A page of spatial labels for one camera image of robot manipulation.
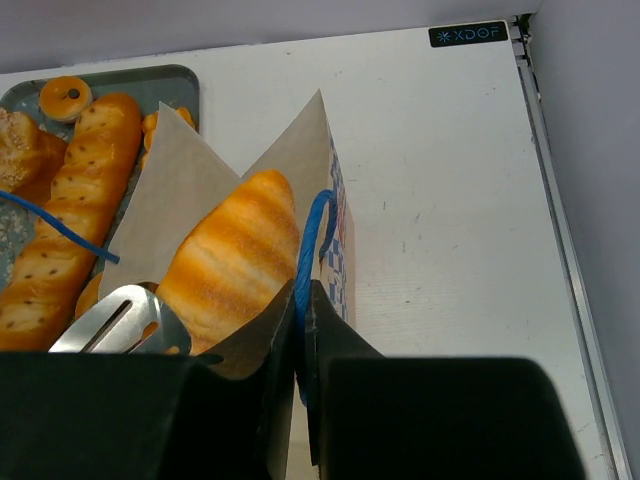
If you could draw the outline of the striped croissant bread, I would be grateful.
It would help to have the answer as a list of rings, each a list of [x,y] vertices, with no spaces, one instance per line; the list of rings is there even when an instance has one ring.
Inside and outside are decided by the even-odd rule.
[[[254,319],[296,272],[300,233],[287,179],[251,176],[185,237],[157,296],[201,354]]]

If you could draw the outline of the metal tongs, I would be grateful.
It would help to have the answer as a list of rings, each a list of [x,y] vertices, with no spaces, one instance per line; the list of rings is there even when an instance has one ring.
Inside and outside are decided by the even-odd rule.
[[[171,308],[139,285],[115,289],[76,320],[51,353],[191,353],[191,336]]]

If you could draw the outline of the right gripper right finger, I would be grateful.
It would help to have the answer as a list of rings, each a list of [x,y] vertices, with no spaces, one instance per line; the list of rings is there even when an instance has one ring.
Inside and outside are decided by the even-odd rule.
[[[312,463],[324,479],[581,479],[555,387],[518,357],[386,357],[313,282],[305,318]]]

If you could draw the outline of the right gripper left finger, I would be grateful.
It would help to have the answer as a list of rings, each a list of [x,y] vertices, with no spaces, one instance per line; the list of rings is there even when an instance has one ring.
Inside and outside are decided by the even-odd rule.
[[[282,479],[294,295],[198,356],[1,356],[5,479]]]

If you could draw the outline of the blue checkered paper bag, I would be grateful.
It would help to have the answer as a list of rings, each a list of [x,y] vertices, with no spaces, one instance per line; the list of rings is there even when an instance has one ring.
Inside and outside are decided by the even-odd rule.
[[[330,189],[336,194],[337,230],[312,274],[326,288],[340,317],[347,318],[351,218],[320,94],[311,98],[251,172],[270,169],[279,171],[291,186],[297,225],[303,224],[317,193]],[[162,107],[149,161],[135,188],[126,190],[103,243],[120,258],[107,268],[104,289],[162,279],[185,237],[242,181],[181,117]]]

